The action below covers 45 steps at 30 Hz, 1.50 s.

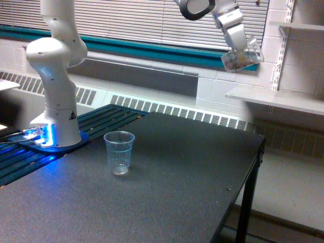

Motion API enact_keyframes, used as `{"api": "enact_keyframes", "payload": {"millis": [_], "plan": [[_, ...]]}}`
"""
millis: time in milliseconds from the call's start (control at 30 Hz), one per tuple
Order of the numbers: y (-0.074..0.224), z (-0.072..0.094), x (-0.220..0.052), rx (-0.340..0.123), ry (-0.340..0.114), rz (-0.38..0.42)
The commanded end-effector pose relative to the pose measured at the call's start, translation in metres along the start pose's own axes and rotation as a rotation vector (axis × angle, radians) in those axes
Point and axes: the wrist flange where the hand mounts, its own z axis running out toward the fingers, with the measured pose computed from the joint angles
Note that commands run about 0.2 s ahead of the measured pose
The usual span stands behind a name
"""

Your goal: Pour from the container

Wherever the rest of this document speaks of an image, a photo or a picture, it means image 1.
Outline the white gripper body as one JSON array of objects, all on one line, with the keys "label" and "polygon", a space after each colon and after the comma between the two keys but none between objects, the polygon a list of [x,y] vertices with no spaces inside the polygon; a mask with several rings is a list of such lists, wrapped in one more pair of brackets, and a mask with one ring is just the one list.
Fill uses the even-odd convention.
[{"label": "white gripper body", "polygon": [[243,22],[243,14],[239,9],[231,12],[214,14],[214,21],[218,29],[228,29]]}]

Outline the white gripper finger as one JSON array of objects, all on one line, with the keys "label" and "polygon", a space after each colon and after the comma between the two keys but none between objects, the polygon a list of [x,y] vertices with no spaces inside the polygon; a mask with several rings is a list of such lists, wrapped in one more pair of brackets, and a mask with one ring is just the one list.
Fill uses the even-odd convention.
[{"label": "white gripper finger", "polygon": [[234,51],[241,51],[247,47],[247,38],[243,24],[237,24],[225,28],[225,40]]}]

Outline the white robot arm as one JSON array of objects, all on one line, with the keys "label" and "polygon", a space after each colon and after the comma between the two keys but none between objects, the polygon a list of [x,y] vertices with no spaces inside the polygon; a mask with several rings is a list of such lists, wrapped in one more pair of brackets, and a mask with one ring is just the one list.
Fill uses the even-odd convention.
[{"label": "white robot arm", "polygon": [[[176,1],[182,16],[195,21],[213,15],[223,32],[230,53],[244,54],[249,39],[237,1]],[[88,49],[75,22],[74,1],[41,1],[40,13],[51,37],[30,42],[26,48],[29,64],[41,77],[45,91],[45,110],[31,121],[37,131],[26,132],[25,139],[44,148],[69,147],[82,140],[76,110],[76,86],[67,70],[87,57]]]}]

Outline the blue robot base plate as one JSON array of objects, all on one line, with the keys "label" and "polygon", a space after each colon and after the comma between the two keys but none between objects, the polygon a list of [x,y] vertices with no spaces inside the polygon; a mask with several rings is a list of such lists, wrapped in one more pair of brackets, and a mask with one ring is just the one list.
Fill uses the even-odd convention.
[{"label": "blue robot base plate", "polygon": [[75,151],[89,142],[89,135],[85,132],[80,132],[81,141],[71,146],[58,146],[54,143],[48,143],[42,136],[31,135],[17,135],[10,137],[10,142],[17,142],[19,145],[31,150],[44,153],[69,153]]}]

